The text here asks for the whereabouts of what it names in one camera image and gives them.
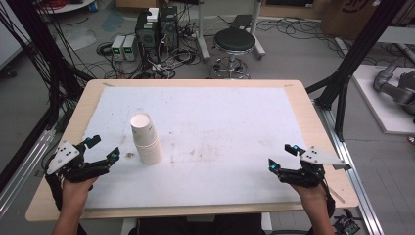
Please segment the person's left hand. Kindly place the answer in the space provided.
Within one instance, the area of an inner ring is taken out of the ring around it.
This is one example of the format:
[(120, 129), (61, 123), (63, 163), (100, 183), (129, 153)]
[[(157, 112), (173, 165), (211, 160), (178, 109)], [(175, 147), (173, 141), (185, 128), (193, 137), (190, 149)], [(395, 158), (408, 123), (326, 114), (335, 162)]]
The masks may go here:
[(72, 183), (68, 180), (63, 184), (63, 208), (65, 210), (83, 210), (90, 188), (97, 177), (87, 179), (83, 182)]

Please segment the white platform board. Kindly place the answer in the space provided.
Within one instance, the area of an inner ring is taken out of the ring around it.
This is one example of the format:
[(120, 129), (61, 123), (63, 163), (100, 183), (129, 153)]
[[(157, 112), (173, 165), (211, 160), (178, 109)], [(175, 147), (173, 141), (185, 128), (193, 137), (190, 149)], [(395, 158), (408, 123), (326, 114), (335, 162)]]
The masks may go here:
[(353, 81), (384, 133), (415, 134), (415, 117), (395, 103), (392, 97), (373, 88), (375, 76), (383, 69), (383, 66), (361, 65), (355, 71)]

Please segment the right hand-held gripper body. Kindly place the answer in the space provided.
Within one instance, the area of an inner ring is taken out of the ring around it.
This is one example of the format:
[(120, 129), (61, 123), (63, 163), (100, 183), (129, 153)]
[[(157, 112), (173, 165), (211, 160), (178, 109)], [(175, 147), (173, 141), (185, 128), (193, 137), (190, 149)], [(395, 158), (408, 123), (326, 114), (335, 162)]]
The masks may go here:
[(345, 165), (346, 162), (334, 157), (323, 150), (311, 146), (300, 158), (299, 169), (286, 169), (277, 175), (282, 183), (298, 185), (305, 188), (313, 188), (324, 182), (325, 169), (323, 165)]

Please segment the white metal stand leg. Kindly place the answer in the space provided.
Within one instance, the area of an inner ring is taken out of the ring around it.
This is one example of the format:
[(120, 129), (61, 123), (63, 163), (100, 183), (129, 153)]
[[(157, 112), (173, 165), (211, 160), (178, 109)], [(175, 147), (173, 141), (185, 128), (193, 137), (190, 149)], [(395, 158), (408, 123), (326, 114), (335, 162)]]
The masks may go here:
[(198, 31), (196, 33), (197, 43), (204, 63), (210, 60), (210, 52), (204, 38), (204, 0), (198, 0)]
[(256, 36), (256, 29), (262, 2), (263, 0), (254, 0), (253, 19), (250, 28), (250, 34), (255, 39), (254, 51), (256, 52), (257, 58), (259, 60), (261, 60), (266, 55), (265, 50), (263, 49), (262, 45), (259, 42), (259, 39)]

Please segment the black round stool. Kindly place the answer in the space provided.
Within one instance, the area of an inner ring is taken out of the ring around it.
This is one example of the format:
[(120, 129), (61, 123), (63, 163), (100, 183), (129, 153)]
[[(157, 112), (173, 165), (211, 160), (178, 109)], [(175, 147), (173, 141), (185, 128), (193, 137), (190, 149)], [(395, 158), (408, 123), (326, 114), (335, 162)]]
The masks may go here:
[(251, 52), (255, 46), (255, 38), (249, 32), (239, 28), (220, 30), (213, 38), (215, 49), (227, 54), (218, 58), (211, 66), (210, 78), (250, 79), (248, 65), (240, 55)]

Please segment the stack of white cups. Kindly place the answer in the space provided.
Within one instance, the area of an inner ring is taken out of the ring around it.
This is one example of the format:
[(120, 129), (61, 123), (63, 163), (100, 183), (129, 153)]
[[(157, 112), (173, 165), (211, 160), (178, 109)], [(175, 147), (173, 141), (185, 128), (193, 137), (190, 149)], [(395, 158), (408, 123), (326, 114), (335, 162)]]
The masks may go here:
[(143, 164), (156, 165), (162, 160), (161, 141), (156, 132), (150, 134), (135, 133), (133, 140)]

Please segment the thin wooden stick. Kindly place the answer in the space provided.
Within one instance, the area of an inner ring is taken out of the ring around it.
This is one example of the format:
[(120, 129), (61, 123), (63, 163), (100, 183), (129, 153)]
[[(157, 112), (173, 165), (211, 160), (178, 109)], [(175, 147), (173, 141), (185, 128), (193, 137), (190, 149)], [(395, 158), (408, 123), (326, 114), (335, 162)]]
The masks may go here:
[(341, 195), (338, 194), (334, 189), (332, 189), (330, 186), (328, 186), (328, 188), (329, 188), (329, 192), (331, 193), (331, 195), (336, 198), (336, 201), (339, 201), (342, 204), (344, 204), (346, 202), (345, 199), (342, 198)]

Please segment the person's right hand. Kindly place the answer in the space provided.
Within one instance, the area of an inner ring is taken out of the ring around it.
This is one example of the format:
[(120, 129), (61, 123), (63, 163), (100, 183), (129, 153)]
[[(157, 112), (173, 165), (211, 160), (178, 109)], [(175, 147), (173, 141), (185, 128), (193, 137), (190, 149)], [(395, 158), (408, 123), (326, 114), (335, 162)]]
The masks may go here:
[(326, 209), (326, 192), (321, 185), (313, 188), (293, 185), (293, 189), (299, 194), (301, 204), (306, 211)]

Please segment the black computer tower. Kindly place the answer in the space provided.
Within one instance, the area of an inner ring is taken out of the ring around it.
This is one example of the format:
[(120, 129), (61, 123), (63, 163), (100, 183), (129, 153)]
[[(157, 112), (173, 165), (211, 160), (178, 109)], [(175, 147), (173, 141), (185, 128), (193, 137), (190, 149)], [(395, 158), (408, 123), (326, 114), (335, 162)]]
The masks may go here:
[(149, 10), (142, 11), (136, 22), (135, 34), (140, 44), (140, 52), (147, 56), (153, 63), (158, 63), (160, 57), (158, 55), (158, 46), (160, 43), (161, 32), (158, 22), (151, 22), (148, 17), (153, 14)]
[(164, 47), (169, 50), (176, 49), (178, 47), (177, 7), (167, 6), (161, 8), (160, 23)]

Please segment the black flat pedal board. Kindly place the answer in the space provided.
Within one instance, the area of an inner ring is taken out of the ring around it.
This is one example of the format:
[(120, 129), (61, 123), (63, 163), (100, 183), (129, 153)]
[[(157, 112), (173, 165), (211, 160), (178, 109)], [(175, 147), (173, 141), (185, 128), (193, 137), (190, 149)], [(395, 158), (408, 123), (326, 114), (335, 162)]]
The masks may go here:
[(247, 29), (251, 25), (252, 19), (252, 15), (237, 15), (230, 24), (230, 27), (236, 29)]

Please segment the wooden table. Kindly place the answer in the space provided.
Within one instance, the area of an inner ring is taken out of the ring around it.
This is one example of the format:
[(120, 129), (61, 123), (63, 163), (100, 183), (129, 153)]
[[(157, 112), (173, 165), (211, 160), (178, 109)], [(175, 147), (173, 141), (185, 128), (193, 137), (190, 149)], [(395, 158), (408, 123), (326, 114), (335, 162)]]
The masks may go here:
[[(333, 152), (329, 137), (309, 100), (303, 85), (297, 80), (206, 80), (206, 79), (96, 79), (90, 81), (69, 121), (64, 137), (71, 143), (78, 143), (89, 137), (85, 134), (89, 121), (98, 106), (102, 92), (107, 87), (167, 87), (167, 88), (282, 88), (285, 90), (304, 141), (301, 148), (311, 146), (326, 153)], [(277, 212), (294, 211), (300, 207), (300, 199), (290, 203), (261, 203), (224, 206), (186, 206), (161, 208), (90, 209), (89, 218), (149, 217), (164, 215), (197, 215), (236, 212)]]

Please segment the white table mat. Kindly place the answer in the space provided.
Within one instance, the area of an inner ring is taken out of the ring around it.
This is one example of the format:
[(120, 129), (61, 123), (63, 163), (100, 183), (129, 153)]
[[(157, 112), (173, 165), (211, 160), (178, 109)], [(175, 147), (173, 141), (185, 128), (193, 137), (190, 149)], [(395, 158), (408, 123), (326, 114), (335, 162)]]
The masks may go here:
[[(140, 161), (130, 121), (145, 113), (163, 157)], [(268, 169), (297, 169), (287, 144), (303, 146), (282, 88), (107, 87), (85, 131), (101, 138), (89, 162), (119, 148), (120, 159), (90, 192), (90, 209), (290, 203), (297, 193)]]

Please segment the cardboard box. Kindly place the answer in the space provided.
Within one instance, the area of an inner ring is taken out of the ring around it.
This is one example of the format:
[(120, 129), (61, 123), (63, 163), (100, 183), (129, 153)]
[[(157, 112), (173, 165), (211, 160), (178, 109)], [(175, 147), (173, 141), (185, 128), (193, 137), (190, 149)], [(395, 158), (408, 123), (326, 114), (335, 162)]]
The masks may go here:
[(325, 35), (355, 39), (382, 0), (329, 0), (320, 29)]

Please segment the black metal frame post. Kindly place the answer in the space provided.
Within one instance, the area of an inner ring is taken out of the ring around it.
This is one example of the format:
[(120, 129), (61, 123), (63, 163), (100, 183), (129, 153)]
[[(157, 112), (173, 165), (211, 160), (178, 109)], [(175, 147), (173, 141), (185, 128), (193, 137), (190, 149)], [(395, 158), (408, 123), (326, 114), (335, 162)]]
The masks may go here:
[(41, 15), (38, 0), (5, 0), (10, 11), (16, 16), (13, 20), (3, 3), (0, 3), (0, 23), (22, 47), (37, 73), (48, 89), (49, 108), (31, 130), (6, 167), (0, 172), (0, 193), (11, 182), (18, 168), (23, 164), (25, 154), (44, 129), (50, 130), (58, 121), (58, 111), (62, 104), (72, 105), (80, 99), (87, 81), (94, 76), (78, 69), (70, 63), (56, 44), (49, 27)]
[(322, 94), (314, 100), (317, 107), (330, 111), (338, 100), (334, 131), (344, 142), (344, 121), (348, 84), (364, 58), (381, 38), (393, 18), (407, 0), (381, 0), (381, 3), (366, 26), (355, 39), (338, 68), (328, 77), (305, 88), (307, 94), (323, 88)]

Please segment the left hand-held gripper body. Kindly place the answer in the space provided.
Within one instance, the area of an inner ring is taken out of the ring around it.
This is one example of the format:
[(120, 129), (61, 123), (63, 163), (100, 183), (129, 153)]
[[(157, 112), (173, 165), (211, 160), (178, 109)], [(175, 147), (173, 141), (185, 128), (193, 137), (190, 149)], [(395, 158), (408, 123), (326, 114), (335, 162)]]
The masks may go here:
[(77, 145), (64, 141), (48, 163), (46, 174), (48, 176), (58, 174), (72, 183), (77, 183), (98, 177), (110, 171), (107, 167), (97, 166), (95, 163), (87, 163), (84, 160), (85, 152), (79, 152)]

